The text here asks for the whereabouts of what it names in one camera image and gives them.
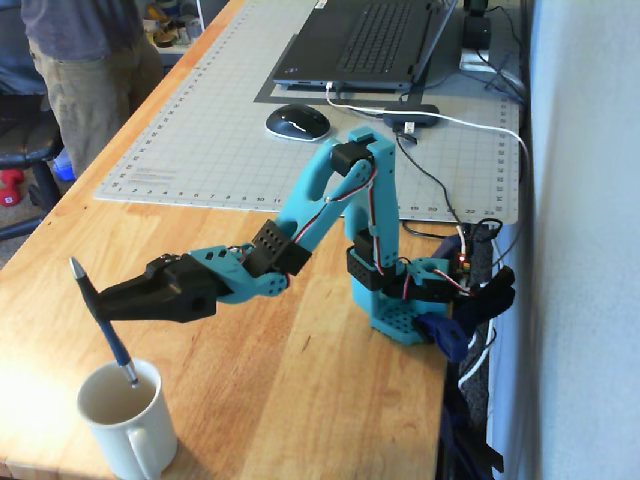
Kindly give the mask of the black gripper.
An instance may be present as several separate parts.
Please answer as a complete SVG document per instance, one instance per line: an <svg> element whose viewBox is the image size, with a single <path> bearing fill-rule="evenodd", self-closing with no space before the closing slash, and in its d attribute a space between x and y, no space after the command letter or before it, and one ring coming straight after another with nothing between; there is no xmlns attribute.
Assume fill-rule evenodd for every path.
<svg viewBox="0 0 640 480"><path fill-rule="evenodd" d="M170 320L187 323L216 313L218 281L186 254L164 254L142 274L97 294L108 320Z"/></svg>

